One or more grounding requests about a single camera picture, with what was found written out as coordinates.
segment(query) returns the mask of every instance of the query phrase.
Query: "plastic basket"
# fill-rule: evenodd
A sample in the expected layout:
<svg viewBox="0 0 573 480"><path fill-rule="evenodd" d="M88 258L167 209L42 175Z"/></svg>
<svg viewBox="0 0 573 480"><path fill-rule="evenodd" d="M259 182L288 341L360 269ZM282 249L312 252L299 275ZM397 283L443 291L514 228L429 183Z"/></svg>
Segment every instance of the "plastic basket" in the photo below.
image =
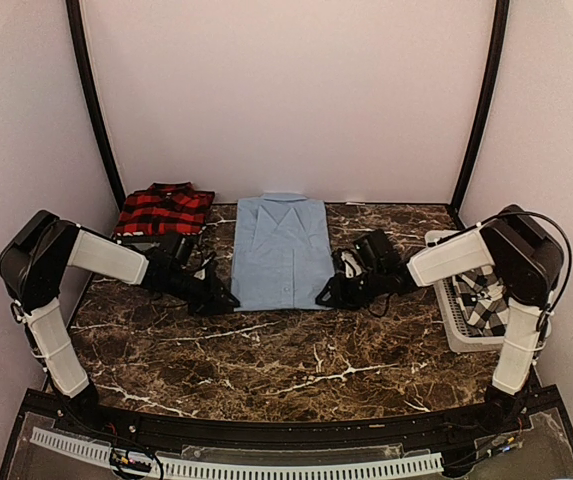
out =
<svg viewBox="0 0 573 480"><path fill-rule="evenodd" d="M433 242L439 238L455 233L452 230L431 230L425 236L426 242ZM501 350L504 337L476 337L475 330L471 328L457 303L457 294L450 278L435 283L435 293L439 310L444 320L444 330L448 339L448 346L453 352L483 352Z"/></svg>

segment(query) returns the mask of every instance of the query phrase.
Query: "folded light blue shirt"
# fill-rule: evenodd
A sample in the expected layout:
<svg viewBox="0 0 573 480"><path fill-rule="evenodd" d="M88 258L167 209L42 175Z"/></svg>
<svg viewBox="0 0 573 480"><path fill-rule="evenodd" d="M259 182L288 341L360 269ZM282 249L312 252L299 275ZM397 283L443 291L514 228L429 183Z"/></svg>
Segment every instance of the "folded light blue shirt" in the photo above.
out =
<svg viewBox="0 0 573 480"><path fill-rule="evenodd" d="M334 274L324 202L267 193L237 204L231 291L236 311L322 310L315 297Z"/></svg>

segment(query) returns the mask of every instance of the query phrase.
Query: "brown marble surface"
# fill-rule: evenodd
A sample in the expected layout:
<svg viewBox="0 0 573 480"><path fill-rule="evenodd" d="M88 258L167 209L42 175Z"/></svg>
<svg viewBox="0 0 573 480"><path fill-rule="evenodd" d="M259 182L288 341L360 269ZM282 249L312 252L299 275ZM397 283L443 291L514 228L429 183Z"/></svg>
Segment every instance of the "brown marble surface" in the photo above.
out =
<svg viewBox="0 0 573 480"><path fill-rule="evenodd" d="M215 206L203 239L227 284L235 211ZM441 206L331 204L327 215L333 248L383 228L404 256L422 247L428 230L453 227ZM481 402L497 361L493 352L449 350L432 288L391 298L381 319L337 310L192 318L181 305L93 281L71 336L102 403L217 420L407 415Z"/></svg>

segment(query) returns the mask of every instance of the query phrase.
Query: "white cable tie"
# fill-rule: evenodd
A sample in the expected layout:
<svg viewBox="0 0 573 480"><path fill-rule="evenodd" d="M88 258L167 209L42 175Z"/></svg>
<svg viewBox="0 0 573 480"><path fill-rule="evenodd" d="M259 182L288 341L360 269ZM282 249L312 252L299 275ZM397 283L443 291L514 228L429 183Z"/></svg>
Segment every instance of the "white cable tie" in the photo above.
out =
<svg viewBox="0 0 573 480"><path fill-rule="evenodd" d="M504 339L504 343L505 343L506 345L510 345L511 347L514 347L514 348L516 348L516 349L518 349L518 350L521 350L522 352L528 352L528 353L540 352L540 351L542 351L542 350L544 349L544 346L545 346L545 344L544 344L544 346L538 347L538 348L534 348L534 349L524 348L524 347L522 347L521 345L518 345L517 343L513 343L513 342L511 342L510 340L506 340L506 339Z"/></svg>

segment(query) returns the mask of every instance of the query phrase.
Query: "white cable tray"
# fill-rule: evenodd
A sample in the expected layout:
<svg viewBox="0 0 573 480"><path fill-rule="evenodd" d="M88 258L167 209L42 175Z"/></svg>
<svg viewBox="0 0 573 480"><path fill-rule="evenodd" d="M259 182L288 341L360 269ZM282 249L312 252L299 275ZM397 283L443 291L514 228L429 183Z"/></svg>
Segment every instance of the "white cable tray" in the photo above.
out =
<svg viewBox="0 0 573 480"><path fill-rule="evenodd" d="M33 428L31 443L98 467L110 468L110 445L82 440L62 433ZM322 466L255 466L192 462L158 455L165 479L196 480L388 480L440 473L441 453L418 455L396 460ZM151 463L148 458L137 460ZM148 478L158 478L153 465Z"/></svg>

